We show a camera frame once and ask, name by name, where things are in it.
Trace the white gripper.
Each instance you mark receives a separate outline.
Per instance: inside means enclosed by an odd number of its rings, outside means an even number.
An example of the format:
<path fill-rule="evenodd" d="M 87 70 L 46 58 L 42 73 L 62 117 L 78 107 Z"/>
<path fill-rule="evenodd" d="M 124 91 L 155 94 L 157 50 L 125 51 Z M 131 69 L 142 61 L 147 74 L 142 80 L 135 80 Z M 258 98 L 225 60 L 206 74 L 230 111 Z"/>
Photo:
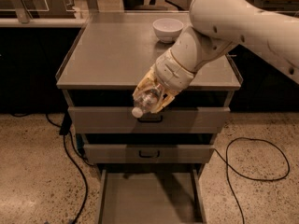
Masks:
<path fill-rule="evenodd" d="M 133 98 L 136 99 L 145 91 L 157 91 L 158 80 L 165 89 L 160 90 L 158 102 L 150 113 L 159 113 L 174 101 L 179 91 L 189 87 L 194 77 L 195 74 L 181 66 L 173 57 L 171 49 L 168 49 L 143 76 L 133 92 Z"/>

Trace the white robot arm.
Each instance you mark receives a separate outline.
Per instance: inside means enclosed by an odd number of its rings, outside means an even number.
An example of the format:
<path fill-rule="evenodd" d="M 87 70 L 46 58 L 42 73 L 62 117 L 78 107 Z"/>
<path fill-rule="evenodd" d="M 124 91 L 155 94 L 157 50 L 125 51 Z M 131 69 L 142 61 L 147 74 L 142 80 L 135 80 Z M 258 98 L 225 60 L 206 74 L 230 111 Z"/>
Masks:
<path fill-rule="evenodd" d="M 299 20 L 246 0 L 192 0 L 191 24 L 157 58 L 133 93 L 132 115 L 158 113 L 198 71 L 241 45 L 299 83 Z"/>

